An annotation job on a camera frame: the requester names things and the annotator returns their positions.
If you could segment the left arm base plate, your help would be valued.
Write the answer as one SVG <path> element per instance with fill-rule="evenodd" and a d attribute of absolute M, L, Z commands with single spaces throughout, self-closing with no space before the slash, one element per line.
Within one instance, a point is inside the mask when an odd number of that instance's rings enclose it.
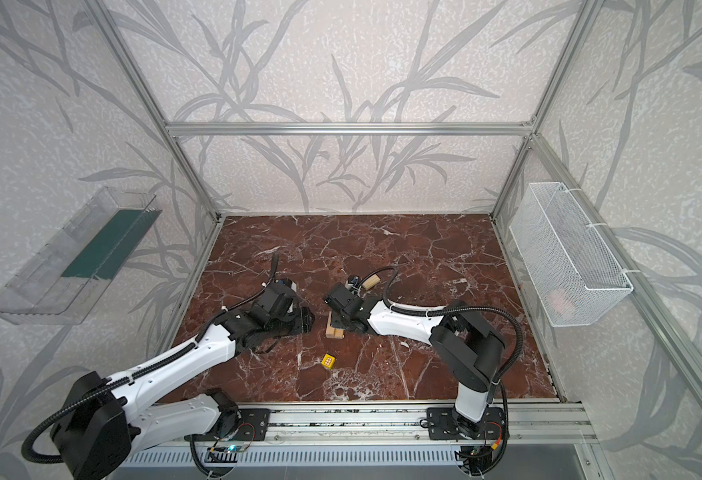
<path fill-rule="evenodd" d="M 244 408 L 227 412 L 213 424 L 203 440 L 241 442 L 264 441 L 271 411 L 267 408 Z"/>

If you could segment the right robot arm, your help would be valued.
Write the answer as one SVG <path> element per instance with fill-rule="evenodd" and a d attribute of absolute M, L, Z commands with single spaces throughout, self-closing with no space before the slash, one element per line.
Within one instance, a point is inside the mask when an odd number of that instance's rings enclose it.
<path fill-rule="evenodd" d="M 478 424 L 519 351 L 505 359 L 506 340 L 485 318 L 505 311 L 455 301 L 442 307 L 394 303 L 385 297 L 363 296 L 338 283 L 324 297 L 337 327 L 379 336 L 398 336 L 430 345 L 458 382 L 456 419 Z"/>

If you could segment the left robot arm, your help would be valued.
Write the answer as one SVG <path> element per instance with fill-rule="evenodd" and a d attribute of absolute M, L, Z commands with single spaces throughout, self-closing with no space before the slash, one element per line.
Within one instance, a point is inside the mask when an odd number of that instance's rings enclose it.
<path fill-rule="evenodd" d="M 166 441 L 226 435 L 238 407 L 219 388 L 164 404 L 162 398 L 196 375 L 255 350 L 270 339 L 307 334 L 315 316 L 295 285 L 277 280 L 252 302 L 211 318 L 199 333 L 167 352 L 102 378 L 90 372 L 72 386 L 50 438 L 75 479 L 103 479 L 124 460 Z"/>

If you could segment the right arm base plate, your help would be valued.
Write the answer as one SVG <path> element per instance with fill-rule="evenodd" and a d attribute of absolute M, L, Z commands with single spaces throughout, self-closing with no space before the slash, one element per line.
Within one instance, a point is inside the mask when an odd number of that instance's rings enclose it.
<path fill-rule="evenodd" d="M 432 407 L 420 426 L 428 431 L 430 440 L 497 440 L 503 436 L 506 414 L 502 407 L 488 407 L 478 422 L 459 415 L 452 407 Z"/>

